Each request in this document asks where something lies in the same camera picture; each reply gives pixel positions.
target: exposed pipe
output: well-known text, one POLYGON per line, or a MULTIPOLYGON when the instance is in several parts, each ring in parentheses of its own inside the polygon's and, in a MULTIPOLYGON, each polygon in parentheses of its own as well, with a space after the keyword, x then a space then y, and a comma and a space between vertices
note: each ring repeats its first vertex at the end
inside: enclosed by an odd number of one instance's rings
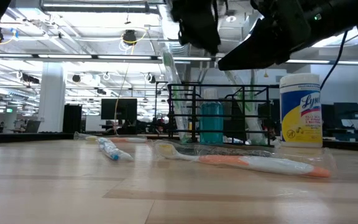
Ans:
POLYGON ((80 45, 77 41, 75 41, 73 38, 70 37, 70 35, 63 29, 61 29, 56 23, 52 23, 53 27, 56 28, 57 31, 62 33, 68 40, 73 42, 75 45, 80 46, 81 50, 86 54, 91 54, 88 50, 86 50, 82 45, 80 45))
POLYGON ((145 4, 44 4, 41 7, 46 12, 122 12, 150 13, 159 15, 156 6, 146 7, 145 4))

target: table surface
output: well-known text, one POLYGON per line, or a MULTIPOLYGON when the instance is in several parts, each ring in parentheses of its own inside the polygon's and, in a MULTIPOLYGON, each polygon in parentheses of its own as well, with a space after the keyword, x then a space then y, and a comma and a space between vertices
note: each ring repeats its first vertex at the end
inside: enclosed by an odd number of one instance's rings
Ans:
POLYGON ((86 141, 0 144, 0 223, 358 223, 358 152, 333 151, 335 179, 166 160, 86 141))

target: teal container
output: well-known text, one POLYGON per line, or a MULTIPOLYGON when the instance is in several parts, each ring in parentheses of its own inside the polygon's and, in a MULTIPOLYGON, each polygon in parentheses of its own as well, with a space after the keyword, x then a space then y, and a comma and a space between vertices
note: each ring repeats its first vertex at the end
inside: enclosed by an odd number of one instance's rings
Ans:
MULTIPOLYGON (((214 88, 204 90, 204 99, 217 99, 218 92, 214 88)), ((220 102, 205 102, 201 105, 202 115, 223 115, 223 105, 220 102)), ((222 117, 201 117, 200 130, 223 131, 222 117)), ((200 133, 201 143, 204 144, 223 144, 223 133, 200 133)))

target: black cable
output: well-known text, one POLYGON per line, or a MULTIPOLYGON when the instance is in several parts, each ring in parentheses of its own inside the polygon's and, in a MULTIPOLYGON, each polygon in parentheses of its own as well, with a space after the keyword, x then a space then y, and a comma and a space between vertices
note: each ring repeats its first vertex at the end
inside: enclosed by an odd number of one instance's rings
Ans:
POLYGON ((218 12, 218 3, 216 2, 216 0, 214 0, 214 1, 212 2, 212 7, 213 7, 214 13, 215 13, 215 23, 216 23, 216 27, 218 27, 219 12, 218 12))
POLYGON ((227 0, 224 0, 224 3, 226 5, 226 13, 227 13, 229 10, 229 3, 227 2, 227 0))
POLYGON ((331 68, 331 70, 328 72, 326 78, 324 79, 323 83, 320 86, 320 90, 323 89, 324 84, 326 83, 328 77, 332 74, 332 72, 334 71, 336 65, 338 64, 339 60, 341 59, 342 56, 342 52, 343 52, 343 47, 345 46, 345 42, 346 42, 346 37, 347 37, 347 31, 345 31, 345 33, 343 34, 343 39, 342 39, 342 43, 341 43, 341 47, 339 48, 339 53, 338 53, 338 58, 336 59, 333 67, 331 68))

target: white lid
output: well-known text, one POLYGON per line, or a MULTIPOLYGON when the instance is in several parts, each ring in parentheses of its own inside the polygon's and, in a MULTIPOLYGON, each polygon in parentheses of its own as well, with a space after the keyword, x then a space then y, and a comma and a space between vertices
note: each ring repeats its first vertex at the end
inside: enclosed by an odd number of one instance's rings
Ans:
POLYGON ((207 88, 204 90, 204 99, 207 100, 217 100, 218 99, 218 90, 215 88, 207 88))
POLYGON ((320 76, 312 73, 286 75, 280 80, 280 87, 304 83, 320 84, 320 76))

